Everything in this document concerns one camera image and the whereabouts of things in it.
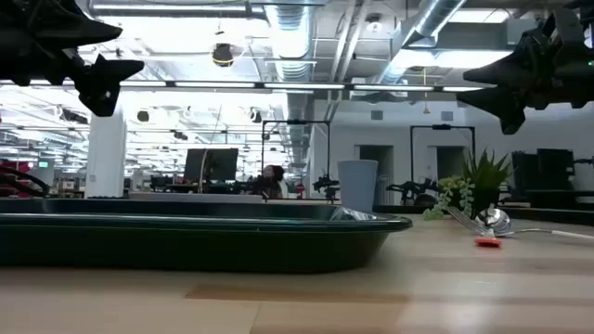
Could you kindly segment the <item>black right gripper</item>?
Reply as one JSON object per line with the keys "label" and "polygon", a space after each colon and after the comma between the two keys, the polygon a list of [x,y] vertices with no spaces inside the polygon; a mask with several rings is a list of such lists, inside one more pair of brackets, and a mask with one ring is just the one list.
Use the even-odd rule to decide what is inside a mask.
{"label": "black right gripper", "polygon": [[521,128],[526,105],[545,109],[568,103],[583,108],[593,100],[593,48],[585,37],[592,23],[593,0],[571,1],[525,31],[509,55],[462,74],[465,81],[478,84],[529,87],[525,100],[507,87],[458,92],[457,100],[496,116],[504,135]]}

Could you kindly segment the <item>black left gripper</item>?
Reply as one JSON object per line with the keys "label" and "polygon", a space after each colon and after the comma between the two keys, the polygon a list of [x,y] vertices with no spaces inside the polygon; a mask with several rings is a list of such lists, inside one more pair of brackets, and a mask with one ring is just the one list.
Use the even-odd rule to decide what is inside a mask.
{"label": "black left gripper", "polygon": [[80,69],[78,46],[107,42],[122,32],[88,18],[75,1],[1,0],[1,79],[19,86],[41,79],[63,85],[70,79],[89,110],[110,117],[121,82],[142,71],[145,63],[98,55],[93,65]]}

